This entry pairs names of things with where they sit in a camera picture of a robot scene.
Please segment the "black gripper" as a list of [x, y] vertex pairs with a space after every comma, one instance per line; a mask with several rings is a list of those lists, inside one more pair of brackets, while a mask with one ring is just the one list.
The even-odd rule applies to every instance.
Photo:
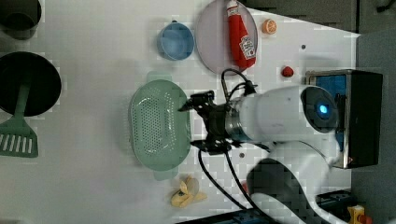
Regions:
[[231, 108], [227, 104], [214, 104], [214, 98], [213, 91], [198, 92], [192, 94], [179, 109], [184, 112], [198, 107], [197, 113], [204, 121], [207, 136], [205, 140], [191, 141], [191, 145], [209, 155], [219, 155], [232, 147], [241, 147], [241, 143], [233, 140], [226, 131], [226, 115]]

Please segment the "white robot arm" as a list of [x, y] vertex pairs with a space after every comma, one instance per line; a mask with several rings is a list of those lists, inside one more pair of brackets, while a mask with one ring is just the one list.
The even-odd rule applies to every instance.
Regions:
[[247, 174], [252, 205], [277, 224], [347, 224], [320, 208], [316, 196], [341, 158], [333, 97], [312, 86], [288, 86], [213, 103], [214, 92], [193, 94], [181, 111], [195, 110], [207, 136], [191, 144], [211, 155], [244, 143], [269, 151]]

